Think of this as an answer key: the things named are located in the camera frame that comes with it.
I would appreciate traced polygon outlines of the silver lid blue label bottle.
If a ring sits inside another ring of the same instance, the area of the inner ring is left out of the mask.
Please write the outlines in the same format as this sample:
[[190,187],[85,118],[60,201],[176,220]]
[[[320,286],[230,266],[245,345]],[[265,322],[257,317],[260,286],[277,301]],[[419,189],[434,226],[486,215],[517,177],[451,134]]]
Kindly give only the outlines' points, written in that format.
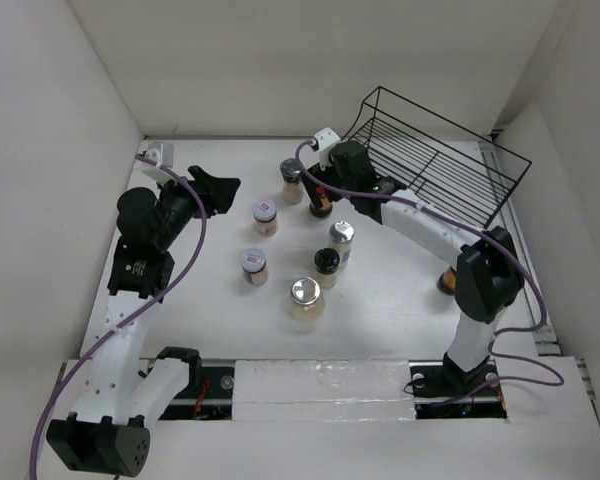
[[354,227],[347,221],[336,221],[329,228],[329,247],[334,249],[340,258],[339,270],[343,270],[349,262],[355,235]]

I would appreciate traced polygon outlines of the red lid sauce bottle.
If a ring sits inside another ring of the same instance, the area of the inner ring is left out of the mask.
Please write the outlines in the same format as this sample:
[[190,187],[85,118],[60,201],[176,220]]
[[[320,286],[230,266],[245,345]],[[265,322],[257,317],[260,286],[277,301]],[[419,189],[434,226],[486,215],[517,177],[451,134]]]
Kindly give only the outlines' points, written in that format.
[[332,210],[333,204],[327,195],[327,191],[322,186],[316,187],[310,195],[310,213],[316,218],[324,219],[330,216]]
[[456,282],[456,271],[452,267],[449,267],[439,276],[437,288],[445,295],[454,296],[456,293]]

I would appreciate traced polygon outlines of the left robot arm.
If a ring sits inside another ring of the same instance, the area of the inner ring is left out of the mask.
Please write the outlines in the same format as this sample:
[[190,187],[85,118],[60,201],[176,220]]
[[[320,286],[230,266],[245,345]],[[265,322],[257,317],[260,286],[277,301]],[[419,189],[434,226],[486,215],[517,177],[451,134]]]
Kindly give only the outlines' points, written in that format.
[[202,387],[195,349],[168,347],[144,376],[140,354],[149,332],[147,312],[160,304],[192,268],[179,275],[169,249],[188,222],[206,222],[231,208],[241,182],[199,166],[189,177],[163,168],[167,179],[156,191],[136,187],[117,201],[120,237],[107,284],[103,330],[79,360],[89,372],[64,419],[49,423],[46,441],[71,471],[135,477],[143,469],[151,430],[179,394]]

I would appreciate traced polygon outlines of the black cap grinder bottle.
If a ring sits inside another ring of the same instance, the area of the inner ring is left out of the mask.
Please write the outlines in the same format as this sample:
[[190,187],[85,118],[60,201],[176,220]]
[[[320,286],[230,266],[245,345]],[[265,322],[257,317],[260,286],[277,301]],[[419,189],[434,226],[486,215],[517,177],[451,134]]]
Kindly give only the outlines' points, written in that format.
[[288,158],[283,160],[279,166],[283,181],[281,196],[288,204],[298,204],[302,201],[304,190],[301,184],[301,170],[296,160]]

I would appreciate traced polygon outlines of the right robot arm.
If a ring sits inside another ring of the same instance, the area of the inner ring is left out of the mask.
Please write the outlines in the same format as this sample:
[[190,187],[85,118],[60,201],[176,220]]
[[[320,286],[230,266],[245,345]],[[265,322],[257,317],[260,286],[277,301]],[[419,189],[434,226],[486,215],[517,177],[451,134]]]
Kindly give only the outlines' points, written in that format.
[[374,169],[367,149],[356,141],[321,146],[302,142],[319,160],[300,169],[307,191],[319,206],[340,199],[437,258],[455,273],[452,295],[460,317],[441,365],[413,377],[408,386],[420,398],[448,401],[491,386],[487,368],[490,348],[502,314],[525,285],[509,232],[465,224],[423,201],[405,183]]

